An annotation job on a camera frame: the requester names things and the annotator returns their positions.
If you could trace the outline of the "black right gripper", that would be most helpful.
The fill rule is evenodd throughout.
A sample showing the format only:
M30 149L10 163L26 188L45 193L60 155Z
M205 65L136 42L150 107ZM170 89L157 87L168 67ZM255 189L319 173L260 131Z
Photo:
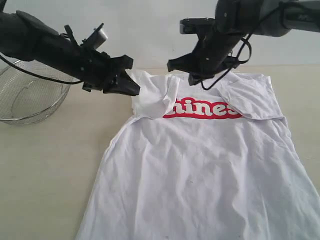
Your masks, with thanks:
M236 58L229 54L239 41L239 33L221 33L216 27L213 27L198 41L192 53L169 59L166 64L167 70L168 72L177 70L189 73L188 84L198 85L237 62Z

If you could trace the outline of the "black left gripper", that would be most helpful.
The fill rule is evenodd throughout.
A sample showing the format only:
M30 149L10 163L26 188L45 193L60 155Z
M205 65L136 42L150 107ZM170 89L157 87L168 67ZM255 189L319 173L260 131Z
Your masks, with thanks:
M138 96L140 86L122 73L132 69L133 63L128 55L111 57L106 52L79 48L72 51L72 76L83 82L82 89L87 92Z

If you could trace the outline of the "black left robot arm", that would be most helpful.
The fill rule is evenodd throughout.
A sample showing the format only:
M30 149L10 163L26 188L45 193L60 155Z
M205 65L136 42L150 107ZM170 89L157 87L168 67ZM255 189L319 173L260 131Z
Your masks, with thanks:
M0 14L0 52L7 57L38 61L61 71L82 84L83 90L104 94L137 96L140 86L127 74L134 60L123 55L110 57L97 48L106 40L103 24L78 44L69 25L64 33L23 12Z

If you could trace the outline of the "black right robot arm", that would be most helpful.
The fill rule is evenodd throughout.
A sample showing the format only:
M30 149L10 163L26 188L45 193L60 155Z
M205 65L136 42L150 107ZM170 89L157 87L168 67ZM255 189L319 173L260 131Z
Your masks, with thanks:
M237 54L235 46L242 42L252 49L253 35L282 37L291 30L320 31L318 0L219 0L214 18L180 20L182 35L197 35L192 52L167 62L169 72L189 74L189 85L202 84L217 74L225 76L232 69L247 63Z

